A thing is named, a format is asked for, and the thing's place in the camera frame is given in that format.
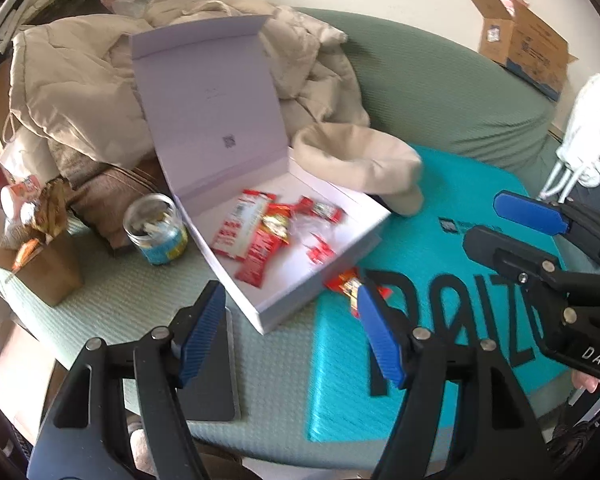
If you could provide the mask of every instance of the qr code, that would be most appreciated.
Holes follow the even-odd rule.
[[[232,135],[224,136],[222,141],[224,141],[224,146],[226,148],[232,148],[235,146],[235,137]]]

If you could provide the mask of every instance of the box lid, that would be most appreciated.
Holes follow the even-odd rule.
[[[471,0],[484,18],[492,20],[513,20],[507,7],[500,0]]]
[[[258,38],[267,19],[180,23],[131,39],[155,149],[181,198],[286,156],[280,105]]]

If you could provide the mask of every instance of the beige hat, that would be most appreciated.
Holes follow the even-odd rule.
[[[315,123],[296,133],[293,147],[300,167],[318,178],[380,195],[401,215],[422,207],[422,160],[397,137],[355,124]]]

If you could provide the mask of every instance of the silver bolt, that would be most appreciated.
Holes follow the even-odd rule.
[[[87,344],[85,345],[87,350],[97,350],[101,346],[102,346],[102,339],[100,339],[99,337],[92,337],[91,339],[89,339],[87,341]]]
[[[565,323],[569,323],[571,325],[574,324],[578,319],[578,314],[576,314],[576,311],[568,306],[562,311],[562,317],[564,318]]]
[[[493,339],[483,339],[480,341],[480,346],[486,352],[493,352],[497,345]]]
[[[421,326],[417,326],[416,328],[414,328],[412,334],[414,338],[416,338],[418,341],[426,341],[431,337],[431,332],[428,329]]]
[[[165,326],[157,326],[151,330],[151,337],[154,339],[167,339],[169,337],[169,329]]]
[[[544,262],[542,262],[542,268],[547,272],[554,272],[555,265],[552,264],[549,260],[545,260]]]

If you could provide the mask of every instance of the open gift box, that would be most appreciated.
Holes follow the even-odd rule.
[[[367,195],[315,178],[295,163],[258,38],[267,18],[188,22],[132,37],[144,113],[175,201],[205,259],[260,333],[370,252],[390,214]],[[236,280],[240,263],[209,245],[247,188],[275,193],[277,202],[305,195],[344,209],[331,244],[336,256],[316,266],[292,240],[267,264],[262,288]]]

